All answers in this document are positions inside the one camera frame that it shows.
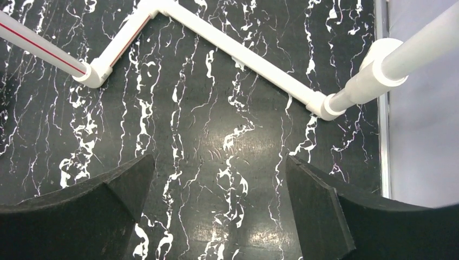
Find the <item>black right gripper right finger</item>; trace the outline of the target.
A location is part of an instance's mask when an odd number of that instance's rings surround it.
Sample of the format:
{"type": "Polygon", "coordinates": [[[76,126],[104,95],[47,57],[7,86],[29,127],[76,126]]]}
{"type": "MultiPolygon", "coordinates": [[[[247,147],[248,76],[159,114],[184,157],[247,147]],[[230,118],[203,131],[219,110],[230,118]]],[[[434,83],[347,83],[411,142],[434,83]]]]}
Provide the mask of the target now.
{"type": "Polygon", "coordinates": [[[285,172],[305,259],[458,259],[458,205],[384,198],[295,156],[285,172]]]}

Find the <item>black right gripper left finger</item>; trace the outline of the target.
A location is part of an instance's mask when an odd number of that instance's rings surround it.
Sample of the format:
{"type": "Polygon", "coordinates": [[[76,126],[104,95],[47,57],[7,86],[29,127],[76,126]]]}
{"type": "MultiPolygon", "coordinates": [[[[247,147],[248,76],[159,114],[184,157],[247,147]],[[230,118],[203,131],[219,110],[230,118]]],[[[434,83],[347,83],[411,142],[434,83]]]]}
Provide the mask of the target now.
{"type": "Polygon", "coordinates": [[[106,173],[1,206],[1,259],[122,259],[155,170],[146,154],[106,173]]]}

